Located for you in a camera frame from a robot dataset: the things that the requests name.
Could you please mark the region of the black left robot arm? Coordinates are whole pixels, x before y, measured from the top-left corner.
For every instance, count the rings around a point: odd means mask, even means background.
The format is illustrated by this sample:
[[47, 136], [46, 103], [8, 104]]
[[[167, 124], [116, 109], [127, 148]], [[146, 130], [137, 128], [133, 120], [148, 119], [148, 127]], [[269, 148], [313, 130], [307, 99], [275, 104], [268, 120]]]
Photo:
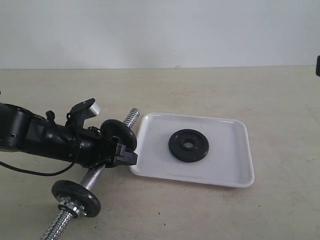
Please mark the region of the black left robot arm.
[[21, 106], [0, 105], [0, 150], [22, 152], [94, 168], [133, 166], [137, 139], [125, 123], [105, 120], [100, 127], [84, 127], [96, 117], [100, 107], [94, 98], [74, 105], [66, 115], [65, 125], [55, 122], [55, 114], [37, 115]]

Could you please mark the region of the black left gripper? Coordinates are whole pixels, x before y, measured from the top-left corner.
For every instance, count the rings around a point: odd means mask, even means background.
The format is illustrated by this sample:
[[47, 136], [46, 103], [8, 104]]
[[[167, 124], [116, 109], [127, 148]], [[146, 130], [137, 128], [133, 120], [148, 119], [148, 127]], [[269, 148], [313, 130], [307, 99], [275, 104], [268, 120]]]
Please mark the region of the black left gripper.
[[138, 155], [119, 144], [115, 137], [106, 138], [101, 136], [96, 127], [90, 129], [75, 128], [75, 145], [79, 141], [76, 150], [75, 163], [83, 168], [95, 168], [103, 164], [111, 165], [115, 157], [115, 166], [134, 166], [137, 164]]

